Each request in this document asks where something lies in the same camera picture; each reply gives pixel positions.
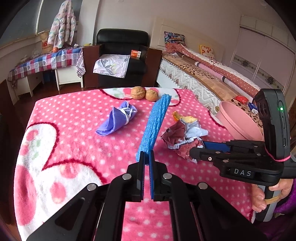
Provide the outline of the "purple right sleeve forearm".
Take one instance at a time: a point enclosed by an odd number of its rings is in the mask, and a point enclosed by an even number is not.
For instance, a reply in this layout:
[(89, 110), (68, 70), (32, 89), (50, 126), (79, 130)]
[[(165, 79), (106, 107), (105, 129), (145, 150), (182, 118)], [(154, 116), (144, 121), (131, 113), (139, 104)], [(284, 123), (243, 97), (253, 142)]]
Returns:
[(281, 215), (275, 218), (277, 231), (273, 240), (295, 240), (295, 182), (277, 211)]

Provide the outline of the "right hand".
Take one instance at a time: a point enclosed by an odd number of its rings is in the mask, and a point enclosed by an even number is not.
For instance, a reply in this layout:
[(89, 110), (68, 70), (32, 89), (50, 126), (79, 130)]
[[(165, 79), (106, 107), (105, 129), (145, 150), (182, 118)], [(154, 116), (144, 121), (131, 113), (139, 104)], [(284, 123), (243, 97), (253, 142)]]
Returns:
[[(270, 191), (279, 191), (278, 201), (286, 198), (292, 190), (293, 179), (281, 179), (276, 185), (268, 187)], [(251, 203), (252, 209), (261, 212), (266, 209), (265, 194), (258, 185), (251, 185)]]

